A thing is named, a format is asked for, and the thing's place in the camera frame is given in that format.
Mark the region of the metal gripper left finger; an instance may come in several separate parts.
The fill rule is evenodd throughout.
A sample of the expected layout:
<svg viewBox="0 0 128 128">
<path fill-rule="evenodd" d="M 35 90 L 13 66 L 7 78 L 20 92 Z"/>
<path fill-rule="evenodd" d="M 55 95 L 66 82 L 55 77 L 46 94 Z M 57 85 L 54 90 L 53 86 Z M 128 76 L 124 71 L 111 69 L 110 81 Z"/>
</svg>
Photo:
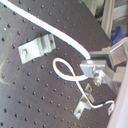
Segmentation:
<svg viewBox="0 0 128 128">
<path fill-rule="evenodd" d="M 93 79 L 96 86 L 101 84 L 112 86 L 114 71 L 105 60 L 83 60 L 80 68 L 86 77 Z"/>
</svg>

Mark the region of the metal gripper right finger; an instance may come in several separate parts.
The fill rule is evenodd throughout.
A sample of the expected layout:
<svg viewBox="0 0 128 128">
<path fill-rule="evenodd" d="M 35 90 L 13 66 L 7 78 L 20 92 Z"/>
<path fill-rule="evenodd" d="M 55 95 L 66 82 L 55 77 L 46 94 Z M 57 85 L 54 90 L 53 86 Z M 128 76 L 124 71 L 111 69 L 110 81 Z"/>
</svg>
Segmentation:
<svg viewBox="0 0 128 128">
<path fill-rule="evenodd" d="M 105 60 L 114 71 L 113 82 L 121 83 L 126 72 L 122 63 L 128 62 L 128 37 L 123 38 L 111 47 L 91 52 L 92 60 Z"/>
</svg>

